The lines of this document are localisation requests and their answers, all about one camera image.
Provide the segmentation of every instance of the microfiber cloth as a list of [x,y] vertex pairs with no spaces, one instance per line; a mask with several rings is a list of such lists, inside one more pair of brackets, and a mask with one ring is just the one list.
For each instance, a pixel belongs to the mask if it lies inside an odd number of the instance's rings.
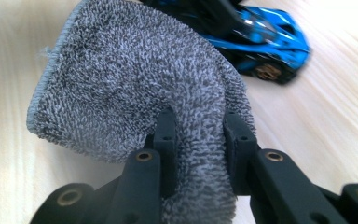
[[176,117],[178,185],[165,223],[230,223],[223,120],[236,111],[255,131],[245,85],[205,39],[174,18],[124,0],[85,0],[64,25],[31,100],[27,127],[102,161],[124,162]]

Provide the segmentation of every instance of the black and blue car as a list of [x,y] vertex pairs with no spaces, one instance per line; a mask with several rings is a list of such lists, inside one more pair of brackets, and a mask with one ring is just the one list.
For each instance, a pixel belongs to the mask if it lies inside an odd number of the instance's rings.
[[306,37],[285,11],[238,0],[145,0],[209,40],[239,73],[285,84],[310,54]]

